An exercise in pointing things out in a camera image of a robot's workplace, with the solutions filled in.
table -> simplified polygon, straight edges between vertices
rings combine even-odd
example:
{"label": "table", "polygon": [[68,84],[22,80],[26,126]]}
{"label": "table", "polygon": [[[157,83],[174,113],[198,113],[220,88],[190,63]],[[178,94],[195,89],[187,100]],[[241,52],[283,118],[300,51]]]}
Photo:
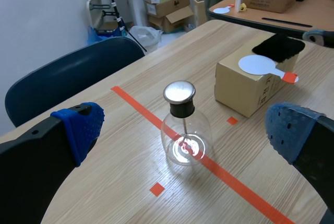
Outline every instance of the table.
{"label": "table", "polygon": [[[185,79],[197,93],[194,104],[208,118],[215,161],[296,223],[319,223],[327,209],[312,186],[267,140],[267,106],[288,101],[334,117],[334,50],[307,43],[296,72],[250,119],[214,99],[216,63],[250,38],[268,33],[213,20],[100,81],[0,139],[17,138],[50,112],[86,101],[98,103],[105,122],[97,144],[59,188],[43,219],[63,224],[271,223],[201,164],[167,162],[160,130],[110,88],[120,86],[158,118],[169,112],[162,91]],[[227,122],[233,116],[239,122]],[[164,192],[149,190],[159,182]]]}
{"label": "table", "polygon": [[[305,31],[322,29],[334,31],[333,15],[334,0],[305,0],[296,4],[283,14],[271,13],[256,9],[247,9],[237,13],[231,8],[227,14],[216,14],[214,9],[235,4],[235,0],[223,0],[209,9],[209,15],[215,19],[257,28],[273,33],[282,33],[290,37],[301,39]],[[267,19],[281,20],[275,22]],[[301,23],[307,26],[290,25],[287,22]]]}

wooden table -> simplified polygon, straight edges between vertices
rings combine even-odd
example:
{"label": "wooden table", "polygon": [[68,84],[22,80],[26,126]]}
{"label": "wooden table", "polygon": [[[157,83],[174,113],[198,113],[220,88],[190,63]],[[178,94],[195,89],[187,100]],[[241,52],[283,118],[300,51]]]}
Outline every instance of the wooden table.
{"label": "wooden table", "polygon": [[[290,37],[302,38],[305,31],[322,29],[334,31],[334,0],[305,0],[296,4],[283,14],[271,13],[256,9],[247,9],[242,13],[237,13],[235,8],[231,8],[227,14],[216,14],[216,8],[227,7],[235,4],[235,0],[223,0],[209,9],[209,14],[215,19],[253,27],[256,29],[273,33],[282,33]],[[275,22],[265,19],[275,19],[282,22]],[[291,25],[286,22],[301,23],[306,26]]]}
{"label": "wooden table", "polygon": [[[334,50],[307,43],[296,66],[300,81],[286,85],[250,119],[214,99],[216,63],[262,33],[210,21],[2,137],[1,143],[17,138],[50,112],[82,102],[105,110],[97,144],[62,184],[43,223],[271,223],[201,164],[168,162],[160,131],[110,90],[120,86],[163,119],[169,105],[162,91],[182,79],[197,89],[194,103],[211,124],[215,161],[296,223],[319,223],[327,207],[273,150],[264,115],[270,104],[288,101],[334,117]],[[231,116],[239,120],[234,126],[226,122]],[[149,191],[156,182],[165,187],[158,197]]]}

white wall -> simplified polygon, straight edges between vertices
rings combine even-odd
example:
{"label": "white wall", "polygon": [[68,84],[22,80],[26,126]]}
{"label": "white wall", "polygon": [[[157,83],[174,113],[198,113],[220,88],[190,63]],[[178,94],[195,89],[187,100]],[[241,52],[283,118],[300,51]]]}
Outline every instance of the white wall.
{"label": "white wall", "polygon": [[[86,45],[87,0],[0,0],[0,135],[14,129],[6,92],[31,71]],[[127,0],[116,0],[126,22]]]}

tape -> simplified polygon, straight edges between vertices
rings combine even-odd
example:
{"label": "tape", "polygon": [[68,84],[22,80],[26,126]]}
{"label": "tape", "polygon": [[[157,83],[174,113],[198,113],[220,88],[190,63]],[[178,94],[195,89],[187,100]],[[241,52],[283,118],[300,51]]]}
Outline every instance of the tape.
{"label": "tape", "polygon": [[[162,121],[156,117],[153,113],[147,110],[143,105],[141,105],[138,101],[132,98],[128,93],[126,93],[122,88],[115,86],[111,88],[116,94],[118,94],[123,100],[125,100],[128,104],[130,104],[136,111],[138,111],[142,116],[144,116],[149,122],[151,122],[158,129],[162,126]],[[177,140],[180,135],[176,133],[174,130],[169,128],[166,131],[166,134],[173,140]],[[195,159],[199,159],[202,154],[197,154]],[[223,169],[216,162],[210,159],[208,156],[204,155],[199,162],[206,167],[209,171],[211,171],[216,177],[218,177],[222,182],[228,185],[231,189],[233,189],[238,195],[243,197],[246,201],[248,201],[253,207],[255,207],[258,211],[260,211],[264,216],[270,219],[275,224],[293,224],[288,217],[279,212],[273,206],[271,206],[268,202],[258,196],[254,191],[249,189],[245,184],[240,182],[237,178],[227,172],[227,170]]]}
{"label": "tape", "polygon": [[291,84],[295,84],[298,75],[290,72],[286,72],[282,78],[283,81]]}
{"label": "tape", "polygon": [[227,122],[229,122],[232,126],[234,126],[236,123],[238,123],[238,120],[234,117],[229,117]]}
{"label": "tape", "polygon": [[160,185],[158,182],[150,189],[152,194],[154,194],[156,197],[158,197],[164,190],[165,188],[162,185]]}

chair backrest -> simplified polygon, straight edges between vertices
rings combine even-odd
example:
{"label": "chair backrest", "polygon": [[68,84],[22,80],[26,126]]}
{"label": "chair backrest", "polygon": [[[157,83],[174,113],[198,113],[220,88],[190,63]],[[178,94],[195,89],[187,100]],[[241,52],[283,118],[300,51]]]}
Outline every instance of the chair backrest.
{"label": "chair backrest", "polygon": [[134,41],[107,39],[69,53],[17,81],[5,107],[17,127],[144,56]]}

